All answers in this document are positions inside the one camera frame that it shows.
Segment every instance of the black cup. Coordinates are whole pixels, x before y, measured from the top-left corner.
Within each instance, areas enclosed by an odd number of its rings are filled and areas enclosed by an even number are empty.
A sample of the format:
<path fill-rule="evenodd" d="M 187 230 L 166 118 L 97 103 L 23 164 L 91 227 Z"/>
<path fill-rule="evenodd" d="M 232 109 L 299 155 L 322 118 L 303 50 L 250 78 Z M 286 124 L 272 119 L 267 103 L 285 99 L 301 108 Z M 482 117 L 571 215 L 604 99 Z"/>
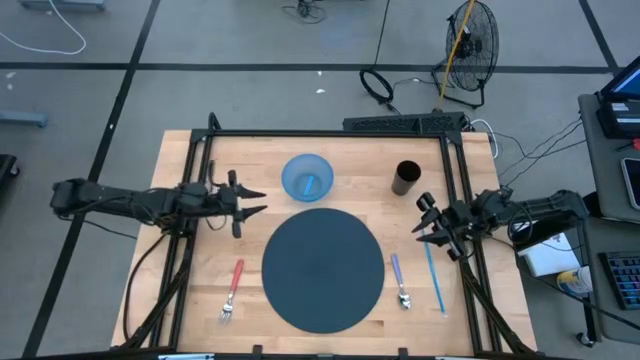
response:
<path fill-rule="evenodd" d="M 420 166 L 413 161 L 405 160 L 398 164 L 393 176 L 391 191 L 398 196 L 406 195 L 413 184 L 420 179 Z"/>

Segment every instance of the fork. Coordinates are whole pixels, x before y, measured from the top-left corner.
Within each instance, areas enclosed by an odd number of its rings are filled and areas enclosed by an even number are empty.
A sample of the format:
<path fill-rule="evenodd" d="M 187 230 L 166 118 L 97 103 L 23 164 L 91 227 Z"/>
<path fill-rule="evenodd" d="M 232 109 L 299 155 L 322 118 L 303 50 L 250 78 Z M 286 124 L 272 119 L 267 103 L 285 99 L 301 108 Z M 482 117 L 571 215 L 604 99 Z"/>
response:
<path fill-rule="evenodd" d="M 222 324 L 226 324 L 231 319 L 231 313 L 233 312 L 233 296 L 238 288 L 238 281 L 240 281 L 240 274 L 242 273 L 243 267 L 244 260 L 239 259 L 236 263 L 236 270 L 233 272 L 233 280 L 231 281 L 231 288 L 229 289 L 227 302 L 222 306 L 222 311 L 220 312 L 220 322 Z"/>

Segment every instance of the blue bowl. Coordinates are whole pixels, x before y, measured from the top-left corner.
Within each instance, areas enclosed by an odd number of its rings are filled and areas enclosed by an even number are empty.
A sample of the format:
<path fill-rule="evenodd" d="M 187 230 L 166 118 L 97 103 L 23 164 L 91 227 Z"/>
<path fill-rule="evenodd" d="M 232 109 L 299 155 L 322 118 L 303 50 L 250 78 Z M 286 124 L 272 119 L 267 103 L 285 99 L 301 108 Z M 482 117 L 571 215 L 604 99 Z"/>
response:
<path fill-rule="evenodd" d="M 292 198 L 312 202 L 321 199 L 333 185 L 333 169 L 315 154 L 302 154 L 289 160 L 282 170 L 282 186 Z"/>

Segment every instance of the blue straw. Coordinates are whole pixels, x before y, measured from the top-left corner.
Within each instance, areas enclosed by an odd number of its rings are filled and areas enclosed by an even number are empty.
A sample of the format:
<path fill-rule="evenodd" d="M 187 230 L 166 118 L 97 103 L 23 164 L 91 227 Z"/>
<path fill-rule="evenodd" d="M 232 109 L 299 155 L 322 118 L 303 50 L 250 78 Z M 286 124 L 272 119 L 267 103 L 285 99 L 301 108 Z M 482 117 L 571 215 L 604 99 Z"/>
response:
<path fill-rule="evenodd" d="M 307 181 L 307 187 L 304 189 L 305 195 L 309 195 L 309 190 L 311 190 L 311 184 L 313 184 L 313 175 L 309 176 L 309 180 Z"/>
<path fill-rule="evenodd" d="M 436 288 L 436 295 L 438 295 L 438 302 L 440 303 L 440 312 L 444 317 L 447 316 L 447 309 L 444 307 L 444 301 L 442 300 L 442 293 L 440 292 L 440 283 L 438 282 L 438 276 L 436 275 L 436 266 L 433 263 L 433 257 L 431 256 L 431 248 L 429 243 L 424 243 L 424 248 L 427 251 L 427 260 L 429 261 L 429 271 L 431 271 L 431 278 L 433 279 L 433 285 Z"/>

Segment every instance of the wooden table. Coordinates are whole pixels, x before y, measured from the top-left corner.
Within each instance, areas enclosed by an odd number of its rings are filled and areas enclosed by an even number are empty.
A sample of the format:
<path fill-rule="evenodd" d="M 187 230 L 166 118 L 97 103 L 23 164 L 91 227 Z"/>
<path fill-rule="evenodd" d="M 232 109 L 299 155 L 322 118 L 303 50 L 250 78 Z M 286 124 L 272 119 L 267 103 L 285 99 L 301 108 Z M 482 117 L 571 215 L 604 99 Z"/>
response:
<path fill-rule="evenodd" d="M 165 133 L 152 187 L 173 187 L 180 182 L 189 135 L 189 131 Z M 473 193 L 496 189 L 498 182 L 487 136 L 466 133 L 463 139 Z M 300 153 L 325 157 L 335 173 L 331 192 L 316 203 L 294 201 L 280 182 L 286 162 Z M 462 194 L 453 147 L 450 153 L 457 193 Z M 399 347 L 408 348 L 411 355 L 473 354 L 457 264 L 446 255 L 446 248 L 432 246 L 448 313 L 448 317 L 444 317 L 434 291 L 424 245 L 410 234 L 419 222 L 421 213 L 415 201 L 422 192 L 430 191 L 439 208 L 448 206 L 437 140 L 216 137 L 212 159 L 216 160 L 216 182 L 226 182 L 227 171 L 235 169 L 241 183 L 267 194 L 266 198 L 244 200 L 243 206 L 267 204 L 269 207 L 243 225 L 241 239 L 231 236 L 230 226 L 213 232 L 206 224 L 199 224 L 180 351 L 249 353 L 253 345 L 260 344 L 265 353 L 280 354 L 392 355 L 397 354 Z M 395 166 L 407 159 L 420 165 L 422 177 L 408 195 L 398 197 L 389 187 Z M 386 268 L 382 294 L 371 313 L 352 328 L 329 335 L 306 333 L 285 322 L 271 308 L 261 281 L 262 254 L 271 234 L 290 216 L 316 207 L 344 210 L 366 223 L 380 244 Z M 220 218 L 212 219 L 214 226 L 221 221 Z M 142 226 L 132 264 L 158 236 L 158 229 Z M 144 320 L 157 300 L 167 245 L 168 241 L 165 241 L 145 260 L 135 278 L 131 292 L 130 331 Z M 485 241 L 484 248 L 496 307 L 525 344 L 536 348 L 512 250 L 495 241 Z M 391 253 L 397 253 L 400 258 L 405 286 L 412 296 L 413 307 L 408 311 L 401 310 L 397 302 L 398 286 Z M 221 326 L 218 315 L 238 258 L 245 260 L 245 267 L 234 300 L 233 319 L 227 326 Z M 484 325 L 484 312 L 479 305 L 476 307 L 480 323 Z M 167 343 L 172 315 L 170 305 L 165 313 L 161 344 Z M 123 342 L 121 321 L 122 311 L 113 344 Z M 485 326 L 481 328 L 483 343 L 488 349 L 488 331 Z"/>

